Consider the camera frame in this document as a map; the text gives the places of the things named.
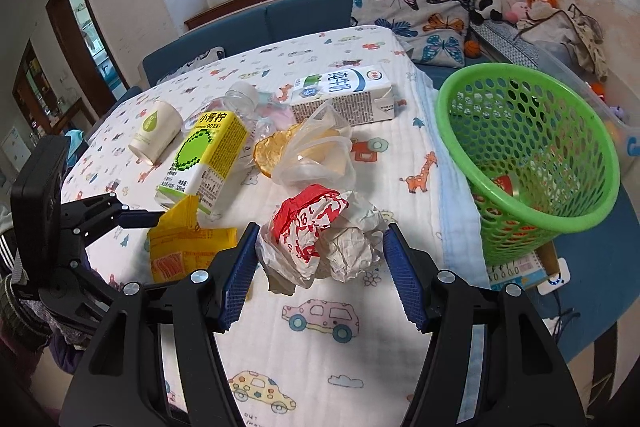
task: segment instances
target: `yellow snack bag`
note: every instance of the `yellow snack bag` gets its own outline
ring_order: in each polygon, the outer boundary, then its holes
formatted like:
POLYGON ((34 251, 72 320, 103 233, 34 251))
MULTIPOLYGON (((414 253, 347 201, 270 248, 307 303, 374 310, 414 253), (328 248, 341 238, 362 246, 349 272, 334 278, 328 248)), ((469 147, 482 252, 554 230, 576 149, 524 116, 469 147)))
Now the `yellow snack bag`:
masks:
POLYGON ((219 251, 238 244, 236 229, 201 229, 197 209, 198 197, 187 195, 148 231, 155 282, 177 281, 206 269, 219 251))

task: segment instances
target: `doorway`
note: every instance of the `doorway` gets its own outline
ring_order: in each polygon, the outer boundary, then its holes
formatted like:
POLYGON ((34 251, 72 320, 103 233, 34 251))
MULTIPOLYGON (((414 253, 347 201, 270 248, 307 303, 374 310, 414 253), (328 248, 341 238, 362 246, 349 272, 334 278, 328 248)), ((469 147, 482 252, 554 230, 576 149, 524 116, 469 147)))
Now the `doorway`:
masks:
POLYGON ((31 41, 27 42, 22 54, 15 75, 13 94, 20 112, 33 132, 34 142, 45 134, 60 134, 76 128, 71 119, 79 112, 84 114, 90 125, 95 124, 95 118, 87 110, 82 98, 73 102, 56 98, 31 41))
POLYGON ((49 0, 47 14, 78 84, 98 116, 129 85, 113 59, 88 0, 49 0))

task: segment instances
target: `plastic bag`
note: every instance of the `plastic bag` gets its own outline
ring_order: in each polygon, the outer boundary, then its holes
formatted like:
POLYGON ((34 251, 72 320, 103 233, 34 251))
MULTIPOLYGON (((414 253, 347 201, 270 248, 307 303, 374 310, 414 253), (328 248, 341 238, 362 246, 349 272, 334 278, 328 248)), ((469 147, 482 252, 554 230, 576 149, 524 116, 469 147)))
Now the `plastic bag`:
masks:
POLYGON ((350 190, 356 181, 351 163, 351 126, 324 102, 287 143, 271 180, 297 191, 312 184, 350 190))
POLYGON ((255 251, 273 293, 293 295, 315 279, 355 279, 382 259, 385 219, 356 192, 310 185, 260 227, 255 251))

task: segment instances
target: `paper cup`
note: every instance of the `paper cup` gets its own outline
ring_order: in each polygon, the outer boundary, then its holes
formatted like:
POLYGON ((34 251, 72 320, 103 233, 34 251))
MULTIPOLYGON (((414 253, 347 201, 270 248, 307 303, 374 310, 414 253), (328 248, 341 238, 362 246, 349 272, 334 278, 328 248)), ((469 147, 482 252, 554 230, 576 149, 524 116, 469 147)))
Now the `paper cup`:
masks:
POLYGON ((143 162, 154 165, 182 127, 182 117, 174 107, 156 101, 129 144, 130 151, 143 162))

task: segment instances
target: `pillow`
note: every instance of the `pillow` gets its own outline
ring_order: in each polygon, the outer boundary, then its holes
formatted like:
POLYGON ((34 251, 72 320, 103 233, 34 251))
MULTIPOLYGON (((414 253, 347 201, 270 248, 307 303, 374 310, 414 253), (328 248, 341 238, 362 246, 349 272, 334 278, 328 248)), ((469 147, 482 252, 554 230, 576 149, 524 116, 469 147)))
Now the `pillow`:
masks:
POLYGON ((471 0, 353 0, 351 25, 389 28, 418 64, 462 68, 470 7, 471 0))
POLYGON ((156 84, 156 86, 159 84, 162 84, 163 82, 171 80, 176 76, 180 76, 181 74, 187 73, 188 71, 197 70, 198 68, 206 66, 207 64, 210 64, 212 62, 215 62, 216 60, 220 60, 220 58, 225 58, 225 49, 220 46, 216 48, 212 48, 208 52, 205 52, 202 55, 198 55, 197 57, 192 58, 189 62, 181 65, 177 70, 172 71, 171 73, 167 73, 160 80, 158 80, 158 83, 156 84))

